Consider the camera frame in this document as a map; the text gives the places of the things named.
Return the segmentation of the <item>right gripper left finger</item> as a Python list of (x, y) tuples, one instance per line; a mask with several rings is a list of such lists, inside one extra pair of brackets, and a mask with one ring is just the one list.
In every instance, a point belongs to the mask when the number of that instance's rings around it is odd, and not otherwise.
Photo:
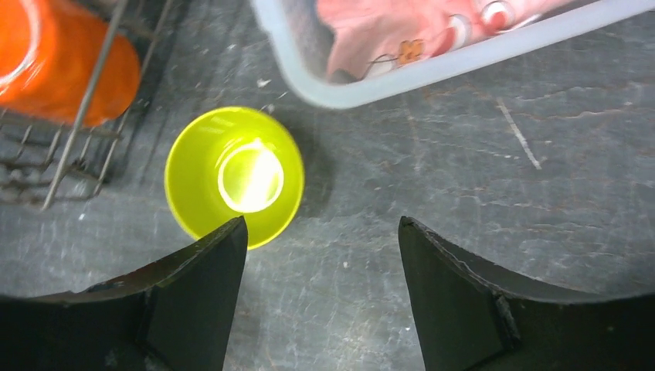
[(84, 291), (1, 298), (3, 370), (220, 370), (242, 282), (242, 217)]

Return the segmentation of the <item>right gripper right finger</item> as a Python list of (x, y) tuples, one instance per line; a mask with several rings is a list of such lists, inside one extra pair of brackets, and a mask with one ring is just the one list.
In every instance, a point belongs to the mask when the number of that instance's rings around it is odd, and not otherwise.
[(398, 235), (427, 370), (654, 368), (653, 294), (593, 294), (538, 281), (408, 216)]

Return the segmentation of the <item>orange mug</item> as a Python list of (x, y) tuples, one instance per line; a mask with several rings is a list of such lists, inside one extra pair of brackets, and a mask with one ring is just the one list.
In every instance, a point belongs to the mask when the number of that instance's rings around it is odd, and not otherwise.
[[(72, 1), (1, 3), (1, 106), (51, 121), (75, 121), (109, 25)], [(123, 114), (137, 95), (141, 64), (117, 35), (84, 118), (94, 127)]]

